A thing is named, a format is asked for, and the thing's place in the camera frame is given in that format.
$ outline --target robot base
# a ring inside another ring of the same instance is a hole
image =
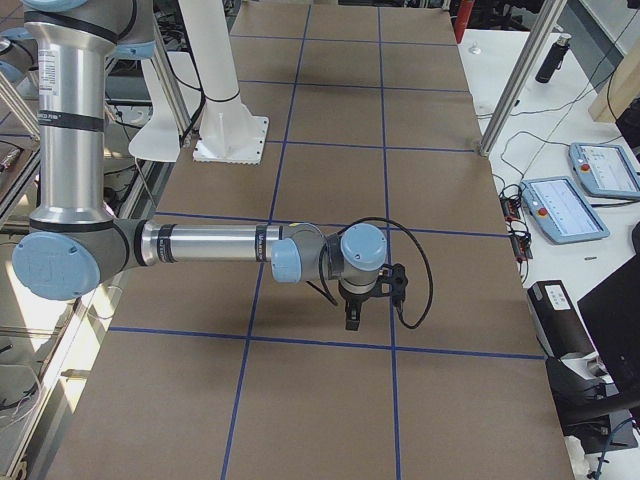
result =
[[[230,115],[205,110],[193,159],[257,165],[262,159],[268,129],[269,119],[252,116],[242,103]]]

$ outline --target light blue joint cap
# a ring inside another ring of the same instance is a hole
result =
[[[16,67],[11,65],[10,63],[3,62],[1,60],[0,60],[0,72],[2,72],[4,76],[7,77],[7,80],[9,80],[11,83],[16,83],[18,80],[24,77],[24,74],[20,70],[18,70]]]
[[[153,40],[144,43],[123,43],[116,46],[113,56],[120,60],[142,60],[153,57],[155,48],[156,42]]]
[[[22,0],[22,3],[43,12],[66,12],[84,5],[87,0]]]
[[[100,269],[81,244],[60,233],[27,235],[13,251],[18,279],[39,297],[71,300],[100,283]]]
[[[9,40],[33,40],[33,35],[24,27],[9,28],[4,32],[0,32],[0,37]]]
[[[293,240],[285,238],[271,246],[271,273],[279,283],[298,283],[302,277],[300,252]]]
[[[378,270],[387,258],[387,239],[379,228],[359,223],[349,228],[340,239],[340,250],[347,262],[358,270]]]

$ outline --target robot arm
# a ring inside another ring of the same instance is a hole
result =
[[[41,197],[32,233],[16,247],[17,277],[35,294],[79,297],[115,274],[176,261],[271,262],[276,281],[337,279],[347,328],[357,330],[370,297],[396,307],[407,284],[401,265],[385,265],[382,232],[357,223],[335,235],[315,226],[157,225],[113,218],[105,209],[103,145],[107,55],[153,54],[151,0],[23,0],[25,26],[38,42]]]

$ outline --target black band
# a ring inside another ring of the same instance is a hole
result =
[[[88,117],[76,113],[40,110],[38,124],[43,127],[71,128],[88,132],[104,132],[104,118]]]
[[[327,265],[329,267],[329,280],[334,280],[340,277],[340,274],[344,272],[344,256],[340,248],[340,236],[333,234],[327,237]]]
[[[216,102],[216,103],[226,103],[226,102],[230,102],[231,100],[235,100],[236,98],[238,98],[239,95],[240,95],[240,90],[238,90],[238,93],[236,93],[233,97],[225,98],[224,100],[216,100],[215,98],[211,98],[211,97],[207,97],[207,100],[211,100],[212,102]]]
[[[138,265],[140,265],[141,267],[147,266],[144,261],[144,257],[142,256],[142,232],[146,223],[146,220],[140,220],[138,222],[138,225],[136,225],[136,231],[133,234],[133,254],[136,257]]]
[[[118,34],[107,30],[99,25],[85,22],[84,20],[78,20],[77,18],[65,17],[59,13],[53,12],[40,12],[30,10],[24,14],[24,23],[51,23],[60,27],[72,28],[74,30],[80,30],[82,32],[90,33],[96,37],[104,38],[111,43],[118,42]]]
[[[171,232],[173,232],[175,226],[175,223],[163,225],[158,232],[158,258],[163,263],[175,263],[176,261],[171,253]]]
[[[254,245],[256,250],[256,262],[266,262],[267,261],[267,226],[266,225],[256,226],[256,240]]]
[[[13,40],[9,40],[9,45],[4,50],[0,50],[0,55],[4,55],[5,53],[9,53],[13,49]]]
[[[54,233],[86,233],[100,232],[113,228],[113,220],[100,223],[49,223],[39,220],[29,220],[29,226],[34,230]]]
[[[122,267],[120,267],[120,271],[122,272],[127,267],[127,263],[129,263],[129,255],[131,254],[131,249],[129,248],[129,239],[127,238],[125,233],[122,231],[122,229],[118,226],[118,224],[115,222],[113,222],[113,229],[116,232],[118,232],[118,235],[120,235],[120,238],[122,238],[122,243],[124,243],[124,249],[125,249],[124,262],[122,263]]]

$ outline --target table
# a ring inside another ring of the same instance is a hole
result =
[[[232,46],[262,163],[182,159],[156,219],[390,216],[432,314],[371,301],[354,334],[255,264],[137,270],[48,478],[572,478],[448,14],[245,3]]]
[[[527,34],[522,32],[502,31],[468,30],[465,33],[459,51],[482,130],[489,122],[486,114],[493,111],[526,36]],[[595,99],[596,93],[590,91],[590,88],[585,90],[588,79],[571,51],[565,57],[562,68],[554,74],[548,84],[535,81],[535,73],[557,37],[558,34],[550,36],[546,47],[542,50],[541,58],[533,67],[532,74],[519,97],[520,103],[512,113],[560,107],[573,101],[584,91],[586,93],[584,98],[575,103],[560,127],[549,139],[570,144],[572,142],[599,143],[619,137],[620,132],[614,124],[595,123],[591,120],[588,107]],[[474,46],[481,50],[479,54],[470,51]],[[520,174],[500,159],[509,139],[521,130],[547,139],[549,133],[569,109],[570,106],[567,106],[559,111],[511,116],[489,156],[493,172],[501,176],[507,184],[519,183]],[[633,158],[633,152],[624,139],[619,138],[612,143],[623,145],[629,156]],[[522,170],[536,155],[541,144],[539,140],[521,134],[509,143],[503,156]],[[546,145],[530,169],[526,171],[525,178],[557,175],[573,176],[568,148],[562,145]],[[496,187],[498,191],[501,190],[500,181],[496,181]],[[591,203],[607,202],[603,199],[592,198],[591,200]],[[640,220],[640,205],[598,209],[598,215],[611,231],[611,235],[599,241],[568,245],[551,243],[538,226],[533,221],[529,221],[532,233],[531,250],[534,258],[529,262],[525,288],[537,281],[560,279],[573,301],[577,302],[631,258],[634,254],[631,230]],[[591,464],[595,465],[596,455],[589,457]],[[633,478],[640,471],[640,450],[638,449],[612,452],[607,454],[607,459],[611,464],[606,465],[603,470],[601,477],[603,480]]]

